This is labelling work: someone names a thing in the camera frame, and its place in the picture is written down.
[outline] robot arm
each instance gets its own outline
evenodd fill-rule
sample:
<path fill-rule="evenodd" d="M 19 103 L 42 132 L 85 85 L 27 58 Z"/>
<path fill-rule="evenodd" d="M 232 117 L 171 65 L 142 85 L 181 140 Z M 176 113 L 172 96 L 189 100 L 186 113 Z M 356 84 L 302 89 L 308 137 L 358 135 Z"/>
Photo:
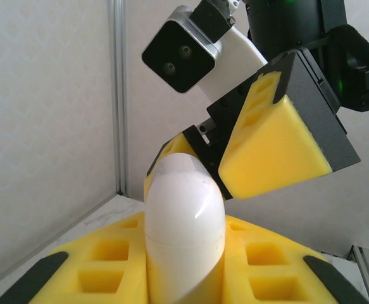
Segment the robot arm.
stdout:
<path fill-rule="evenodd" d="M 205 2 L 219 1 L 200 6 Z M 194 12 L 177 8 L 142 59 L 178 92 L 198 85 L 213 103 L 207 109 L 211 118 L 161 148 L 145 180 L 145 198 L 154 165 L 172 153 L 197 157 L 226 200 L 250 198 L 360 161 L 336 116 L 339 100 L 306 48 L 267 63 L 230 19 L 213 34 L 196 23 L 201 18 Z M 189 53 L 184 56 L 183 50 Z"/>
<path fill-rule="evenodd" d="M 307 48 L 341 106 L 369 111 L 369 42 L 347 24 L 344 0 L 246 0 L 249 35 L 267 60 Z"/>

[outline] square cutout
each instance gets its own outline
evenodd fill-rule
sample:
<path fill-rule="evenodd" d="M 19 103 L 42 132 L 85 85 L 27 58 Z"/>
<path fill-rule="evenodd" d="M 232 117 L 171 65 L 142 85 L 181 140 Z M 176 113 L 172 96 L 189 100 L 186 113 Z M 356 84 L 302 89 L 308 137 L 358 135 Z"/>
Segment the square cutout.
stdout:
<path fill-rule="evenodd" d="M 133 219 L 121 225 L 121 228 L 136 228 L 138 227 L 138 220 Z"/>
<path fill-rule="evenodd" d="M 129 243 L 126 239 L 105 239 L 94 247 L 90 259 L 93 261 L 128 260 Z"/>
<path fill-rule="evenodd" d="M 79 270 L 76 292 L 116 293 L 122 277 L 122 271 Z"/>
<path fill-rule="evenodd" d="M 288 265 L 282 250 L 274 243 L 255 242 L 246 246 L 249 265 Z"/>
<path fill-rule="evenodd" d="M 235 223 L 229 223 L 229 227 L 233 230 L 233 231 L 244 231 L 246 230 L 245 227 L 235 224 Z"/>
<path fill-rule="evenodd" d="M 169 154 L 172 151 L 173 146 L 174 146 L 174 141 L 170 141 L 168 145 L 163 149 L 161 155 L 166 156 L 167 154 Z"/>
<path fill-rule="evenodd" d="M 254 297 L 260 301 L 308 301 L 309 298 L 296 277 L 251 277 Z"/>

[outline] yellow foam gripper pad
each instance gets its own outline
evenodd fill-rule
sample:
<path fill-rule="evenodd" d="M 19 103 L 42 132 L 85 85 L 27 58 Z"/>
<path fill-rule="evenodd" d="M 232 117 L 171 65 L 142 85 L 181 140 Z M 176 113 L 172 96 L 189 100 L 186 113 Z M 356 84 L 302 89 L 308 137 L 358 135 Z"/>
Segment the yellow foam gripper pad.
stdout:
<path fill-rule="evenodd" d="M 296 54 L 256 78 L 218 169 L 233 197 L 257 196 L 360 160 Z"/>
<path fill-rule="evenodd" d="M 366 303 L 317 252 L 229 216 L 222 261 L 222 304 Z M 149 303 L 143 212 L 61 245 L 39 263 L 0 304 Z"/>
<path fill-rule="evenodd" d="M 149 191 L 149 187 L 152 183 L 154 166 L 156 166 L 156 164 L 162 158 L 173 153 L 185 153 L 197 157 L 197 154 L 194 152 L 193 148 L 191 147 L 191 145 L 189 144 L 183 133 L 180 133 L 179 135 L 175 136 L 174 138 L 166 142 L 164 145 L 162 145 L 161 149 L 159 150 L 159 153 L 156 155 L 156 158 L 154 159 L 151 167 L 149 168 L 146 174 L 146 178 L 144 181 L 144 201 L 146 201 L 147 192 Z"/>

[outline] white table surface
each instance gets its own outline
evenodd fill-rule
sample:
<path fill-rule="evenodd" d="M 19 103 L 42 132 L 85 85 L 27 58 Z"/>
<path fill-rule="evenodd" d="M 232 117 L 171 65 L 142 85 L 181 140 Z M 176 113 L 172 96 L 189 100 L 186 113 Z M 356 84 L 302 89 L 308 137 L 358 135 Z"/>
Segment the white table surface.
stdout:
<path fill-rule="evenodd" d="M 83 221 L 78 223 L 75 227 L 70 229 L 64 235 L 59 237 L 49 246 L 42 249 L 38 254 L 33 256 L 26 263 L 18 267 L 11 274 L 7 275 L 0 281 L 0 296 L 10 288 L 26 271 L 31 268 L 39 259 L 47 256 L 47 254 L 55 247 L 70 242 L 81 236 L 84 236 L 92 231 L 100 229 L 113 222 L 119 221 L 129 215 L 143 211 L 144 203 L 129 199 L 123 196 L 116 196 L 109 202 L 90 214 Z M 368 298 L 366 288 L 361 278 L 361 274 L 357 264 L 337 258 L 332 255 L 325 255 L 329 262 L 332 263 L 366 298 Z"/>

